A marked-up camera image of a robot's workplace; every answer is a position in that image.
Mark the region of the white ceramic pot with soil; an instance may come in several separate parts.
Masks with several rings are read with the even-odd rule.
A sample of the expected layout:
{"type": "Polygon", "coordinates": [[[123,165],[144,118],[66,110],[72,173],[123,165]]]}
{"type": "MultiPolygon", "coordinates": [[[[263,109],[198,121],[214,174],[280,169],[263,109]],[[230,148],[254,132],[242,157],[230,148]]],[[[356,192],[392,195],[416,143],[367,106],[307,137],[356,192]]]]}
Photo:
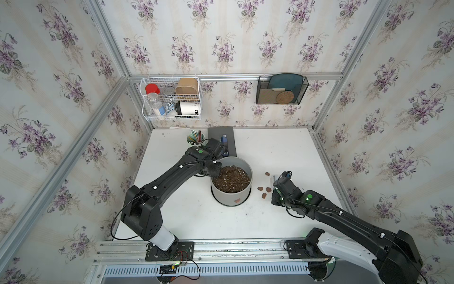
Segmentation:
{"type": "Polygon", "coordinates": [[[211,185],[226,193],[237,193],[252,187],[253,170],[245,160],[231,156],[224,157],[220,162],[221,174],[218,178],[211,178],[211,185]]]}

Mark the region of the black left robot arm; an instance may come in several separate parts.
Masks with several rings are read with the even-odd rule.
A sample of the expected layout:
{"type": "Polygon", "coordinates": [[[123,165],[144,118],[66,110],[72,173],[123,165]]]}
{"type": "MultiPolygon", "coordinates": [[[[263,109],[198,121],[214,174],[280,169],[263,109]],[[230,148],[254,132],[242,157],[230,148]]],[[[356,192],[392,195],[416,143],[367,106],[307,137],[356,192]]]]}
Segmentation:
{"type": "Polygon", "coordinates": [[[221,156],[222,144],[215,138],[205,145],[188,148],[160,177],[140,188],[133,185],[127,190],[120,220],[142,240],[165,254],[175,254],[179,240],[163,225],[161,207],[188,179],[196,175],[218,177],[221,156]]]}

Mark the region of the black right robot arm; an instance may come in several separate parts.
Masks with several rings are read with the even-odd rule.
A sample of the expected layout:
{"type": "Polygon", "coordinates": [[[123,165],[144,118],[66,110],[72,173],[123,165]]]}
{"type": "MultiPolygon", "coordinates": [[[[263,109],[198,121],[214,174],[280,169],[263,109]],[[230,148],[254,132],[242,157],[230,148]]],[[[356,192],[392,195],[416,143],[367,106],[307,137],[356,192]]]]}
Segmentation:
{"type": "Polygon", "coordinates": [[[384,284],[415,284],[421,277],[423,260],[412,236],[372,225],[335,205],[323,195],[302,192],[283,172],[273,183],[271,203],[294,211],[296,218],[309,218],[334,228],[342,239],[320,228],[312,228],[301,240],[288,240],[284,249],[291,259],[346,260],[377,275],[384,284]]]}

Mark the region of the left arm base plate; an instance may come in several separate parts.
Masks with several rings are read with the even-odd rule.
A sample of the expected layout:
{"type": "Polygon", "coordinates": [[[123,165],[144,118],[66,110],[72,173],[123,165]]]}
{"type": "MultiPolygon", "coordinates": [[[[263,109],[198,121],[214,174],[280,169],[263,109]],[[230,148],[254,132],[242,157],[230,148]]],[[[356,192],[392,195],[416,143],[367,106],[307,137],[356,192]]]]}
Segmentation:
{"type": "Polygon", "coordinates": [[[162,250],[152,243],[145,248],[145,261],[186,261],[192,260],[194,255],[193,241],[175,241],[168,250],[162,250]]]}

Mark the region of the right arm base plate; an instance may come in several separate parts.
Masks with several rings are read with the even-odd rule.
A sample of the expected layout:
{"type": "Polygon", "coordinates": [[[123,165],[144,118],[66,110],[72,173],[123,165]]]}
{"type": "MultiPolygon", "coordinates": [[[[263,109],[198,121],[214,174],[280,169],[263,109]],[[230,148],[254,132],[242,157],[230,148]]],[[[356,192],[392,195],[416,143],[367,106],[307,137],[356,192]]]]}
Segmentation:
{"type": "Polygon", "coordinates": [[[286,240],[284,249],[290,259],[311,259],[316,256],[314,245],[304,239],[286,240]]]}

